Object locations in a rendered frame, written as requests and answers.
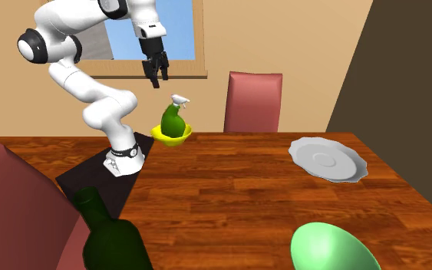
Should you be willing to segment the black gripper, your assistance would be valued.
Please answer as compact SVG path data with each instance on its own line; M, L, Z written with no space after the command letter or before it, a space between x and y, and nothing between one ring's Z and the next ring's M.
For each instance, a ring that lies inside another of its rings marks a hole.
M167 53L164 51L163 41L161 37L139 39L141 51L146 55L147 59L142 61L143 71L153 85L153 88L160 87L157 79L158 69L161 71L162 79L169 80L168 67L169 61Z

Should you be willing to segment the wooden framed window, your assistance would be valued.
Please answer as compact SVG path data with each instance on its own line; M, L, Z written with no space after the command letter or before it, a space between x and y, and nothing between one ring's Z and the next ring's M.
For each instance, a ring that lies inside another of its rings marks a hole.
M163 46L169 78L206 78L204 64L203 0L156 0L167 36ZM145 78L145 58L129 19L106 20L77 35L83 57L77 66L98 79Z

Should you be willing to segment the green spray bottle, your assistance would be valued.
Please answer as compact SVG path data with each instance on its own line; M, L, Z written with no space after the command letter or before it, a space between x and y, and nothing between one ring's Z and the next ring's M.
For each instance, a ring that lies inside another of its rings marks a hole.
M178 94L172 94L170 97L172 103L161 117L160 128L163 135L177 138L184 134L186 128L185 121L179 116L179 110L181 107L186 107L185 103L190 102L190 100Z

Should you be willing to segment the yellow bowl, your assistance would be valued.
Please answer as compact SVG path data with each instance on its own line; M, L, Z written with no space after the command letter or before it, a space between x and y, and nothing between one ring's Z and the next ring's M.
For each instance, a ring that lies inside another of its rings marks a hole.
M168 147L176 147L181 145L191 135L191 133L192 133L192 127L189 124L186 124L185 130L181 137L168 137L164 135L161 131L160 125L157 125L150 131L151 136L155 140L162 142L165 146Z

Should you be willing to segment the red upholstered chair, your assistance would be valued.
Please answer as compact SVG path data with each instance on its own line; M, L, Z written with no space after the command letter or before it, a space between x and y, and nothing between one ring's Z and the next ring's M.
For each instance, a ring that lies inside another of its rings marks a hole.
M0 270L86 270L88 233L56 185L0 144Z
M282 74L229 72L224 132L277 132Z

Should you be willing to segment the dark robot stand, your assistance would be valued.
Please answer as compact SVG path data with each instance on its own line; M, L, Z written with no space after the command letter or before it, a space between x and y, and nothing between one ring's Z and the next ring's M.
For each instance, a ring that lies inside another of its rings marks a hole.
M86 186L95 186L110 216L117 219L137 181L139 172L128 176L114 176L104 165L106 148L55 179L66 197L73 202L74 194Z

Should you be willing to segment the dark green wine bottle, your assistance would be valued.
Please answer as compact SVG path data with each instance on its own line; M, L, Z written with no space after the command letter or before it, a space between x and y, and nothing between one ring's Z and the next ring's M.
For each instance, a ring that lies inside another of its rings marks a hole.
M154 270L137 227L112 218L97 188L78 190L73 203L90 230L83 248L87 270Z

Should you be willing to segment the white scalloped plate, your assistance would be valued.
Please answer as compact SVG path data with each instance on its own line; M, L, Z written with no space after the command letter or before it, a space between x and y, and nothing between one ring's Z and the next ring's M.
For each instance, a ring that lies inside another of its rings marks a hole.
M367 162L338 141L302 137L291 142L288 152L307 173L332 183L356 183L368 175Z

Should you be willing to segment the light green bowl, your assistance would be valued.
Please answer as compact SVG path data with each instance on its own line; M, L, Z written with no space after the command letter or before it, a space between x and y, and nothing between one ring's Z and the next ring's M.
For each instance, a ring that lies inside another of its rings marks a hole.
M351 233L325 222L298 227L290 252L295 270L381 270L369 249Z

